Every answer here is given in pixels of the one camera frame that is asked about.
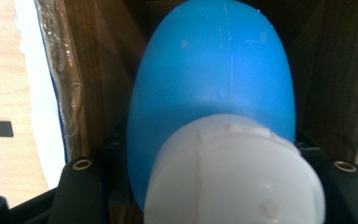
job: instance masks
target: white plastic cap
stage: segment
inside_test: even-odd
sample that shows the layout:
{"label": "white plastic cap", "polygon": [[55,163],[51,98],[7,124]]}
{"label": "white plastic cap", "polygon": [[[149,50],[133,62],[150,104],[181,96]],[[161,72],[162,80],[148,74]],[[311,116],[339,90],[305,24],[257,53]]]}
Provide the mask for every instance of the white plastic cap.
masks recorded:
{"label": "white plastic cap", "polygon": [[164,144],[146,224],[323,223],[324,193],[298,150],[256,122],[214,115]]}

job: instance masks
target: wooden table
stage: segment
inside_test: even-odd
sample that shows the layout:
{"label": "wooden table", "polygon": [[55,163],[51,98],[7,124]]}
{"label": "wooden table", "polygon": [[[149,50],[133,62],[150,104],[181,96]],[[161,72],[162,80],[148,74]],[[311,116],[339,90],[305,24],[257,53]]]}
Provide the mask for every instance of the wooden table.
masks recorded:
{"label": "wooden table", "polygon": [[14,137],[0,137],[0,195],[9,206],[48,190],[36,152],[30,93],[13,0],[0,0],[0,120],[10,120]]}

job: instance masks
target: clear plastic wrap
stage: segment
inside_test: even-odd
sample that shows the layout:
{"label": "clear plastic wrap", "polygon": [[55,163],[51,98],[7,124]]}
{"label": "clear plastic wrap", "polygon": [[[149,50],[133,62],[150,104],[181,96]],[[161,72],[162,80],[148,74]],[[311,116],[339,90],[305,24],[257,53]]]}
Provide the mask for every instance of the clear plastic wrap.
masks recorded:
{"label": "clear plastic wrap", "polygon": [[62,0],[35,0],[68,160],[90,154],[82,76]]}

